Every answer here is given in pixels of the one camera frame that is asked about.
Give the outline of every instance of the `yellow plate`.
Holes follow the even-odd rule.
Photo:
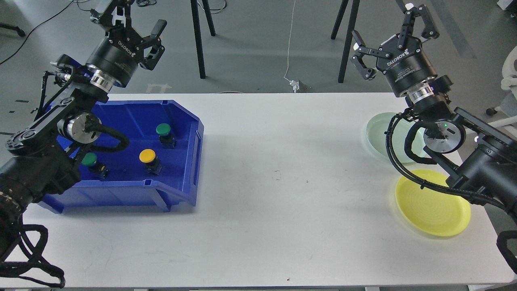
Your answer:
[[[429,182],[446,186],[447,177],[441,173],[420,169],[412,171]],[[449,194],[420,189],[420,185],[400,178],[395,191],[397,206],[402,215],[416,228],[440,237],[455,236],[470,222],[467,200]]]

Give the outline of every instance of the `gray floor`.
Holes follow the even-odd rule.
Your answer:
[[[204,15],[200,15],[208,76],[205,80],[199,78],[189,2],[158,0],[157,5],[150,7],[134,5],[133,26],[141,35],[147,35],[158,18],[168,21],[162,34],[166,52],[154,71],[138,69],[127,88],[115,88],[112,93],[146,93],[150,84],[169,86],[166,93],[290,92],[291,87],[283,76],[293,0],[227,1],[228,7],[213,15],[216,37],[209,35]],[[81,7],[95,8],[97,2],[91,0]],[[350,63],[345,82],[337,83],[348,12],[337,39],[332,41],[329,36],[340,2],[296,2],[287,77],[301,80],[310,87],[310,92],[388,92],[382,75],[364,81]],[[68,3],[67,0],[0,1],[3,12],[0,21],[16,24],[28,33]],[[495,0],[415,2],[422,3],[430,8],[441,33],[440,38],[424,45],[424,51],[436,71],[449,75],[454,82],[450,93],[452,106],[463,107],[486,121],[504,117],[489,118],[484,111],[497,106],[506,95],[500,89],[501,66],[517,45],[517,21],[502,11]],[[211,8],[222,4],[223,0],[210,0]],[[363,1],[356,29],[368,46],[375,47],[400,30],[402,19],[394,1]],[[418,20],[415,34],[421,29]],[[102,38],[103,30],[92,24],[89,13],[80,11],[75,4],[37,29],[21,51],[0,66],[0,132],[13,133],[30,123],[30,112],[39,100],[41,74],[52,69],[50,61],[65,53],[84,63]],[[13,53],[22,41],[16,33],[0,30],[0,60]],[[366,59],[366,63],[374,65],[372,59]],[[158,93],[159,88],[152,88],[152,92]],[[368,102],[364,101],[365,110]],[[0,143],[7,138],[8,135],[0,134]],[[467,156],[469,150],[471,146],[462,149],[461,155]],[[8,158],[7,151],[1,147],[0,164]],[[487,211],[497,231],[517,229],[499,210],[487,207]]]

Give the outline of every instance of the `light green dish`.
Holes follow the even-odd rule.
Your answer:
[[[388,159],[388,153],[386,152],[386,135],[384,132],[388,129],[389,122],[395,114],[394,112],[377,114],[366,125],[366,138],[369,145],[373,147],[374,152],[379,153],[385,159]],[[403,119],[398,123],[393,133],[393,149],[402,164],[414,162],[404,152],[404,141],[412,125],[413,123]],[[425,157],[424,147],[423,129],[420,129],[413,141],[413,152],[420,157]]]

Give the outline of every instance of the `white power cable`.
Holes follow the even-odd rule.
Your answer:
[[[292,80],[289,80],[288,78],[286,78],[286,76],[287,76],[287,72],[289,71],[289,48],[291,47],[291,34],[293,33],[293,19],[294,19],[295,5],[296,5],[296,0],[294,0],[294,3],[293,3],[293,15],[291,15],[291,31],[289,31],[289,42],[287,44],[287,70],[285,70],[285,75],[284,75],[284,79],[289,82],[292,82]]]
[[[201,5],[201,3],[199,3],[199,1],[196,1],[197,4],[201,7],[201,10],[205,11],[205,7],[203,7],[203,5]],[[222,8],[216,8],[216,9],[210,9],[210,14],[218,14],[219,12],[221,12],[224,8],[226,8],[228,5],[228,3],[226,2],[226,0],[224,0],[224,4],[223,4],[223,7]]]

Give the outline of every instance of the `plastic plate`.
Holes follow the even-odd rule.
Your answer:
[[[415,175],[439,185],[446,185],[441,173],[420,169]],[[449,237],[461,233],[470,222],[467,200],[449,194],[420,189],[420,185],[402,177],[396,188],[397,206],[402,215],[416,228],[435,236]]]
[[[395,114],[394,112],[377,114],[366,125],[368,143],[373,147],[374,152],[378,152],[386,159],[388,153],[386,152],[386,135],[384,132],[388,129],[389,122]],[[393,149],[395,155],[403,164],[413,163],[413,160],[404,153],[404,141],[411,126],[411,123],[401,120],[393,133]],[[413,142],[413,152],[420,157],[425,157],[426,153],[423,150],[425,143],[422,136],[423,131],[421,130],[421,134],[417,134]]]

